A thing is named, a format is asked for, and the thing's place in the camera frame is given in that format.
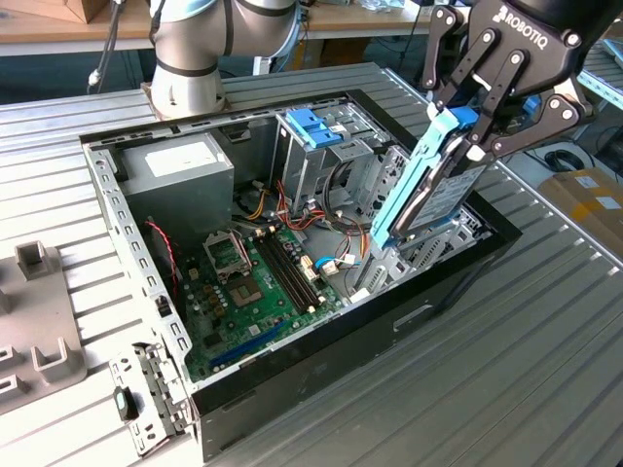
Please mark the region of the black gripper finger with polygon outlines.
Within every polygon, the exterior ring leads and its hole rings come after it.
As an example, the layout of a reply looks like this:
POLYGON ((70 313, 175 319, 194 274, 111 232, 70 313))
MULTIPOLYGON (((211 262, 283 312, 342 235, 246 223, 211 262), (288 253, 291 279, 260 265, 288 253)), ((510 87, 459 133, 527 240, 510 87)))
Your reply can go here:
POLYGON ((467 103, 480 85, 473 78, 500 41, 490 26, 473 27, 465 7, 436 6, 431 15, 422 85, 435 111, 467 103))
POLYGON ((560 135, 595 116, 593 105, 580 89, 574 71, 540 83, 530 90, 521 90, 520 80, 529 77, 536 60, 529 53, 514 50, 505 59, 486 94, 480 116, 468 135, 466 157, 472 162, 494 159, 529 148, 560 135), (538 96, 536 115, 523 128, 511 132, 507 124, 523 108, 528 98, 538 96))

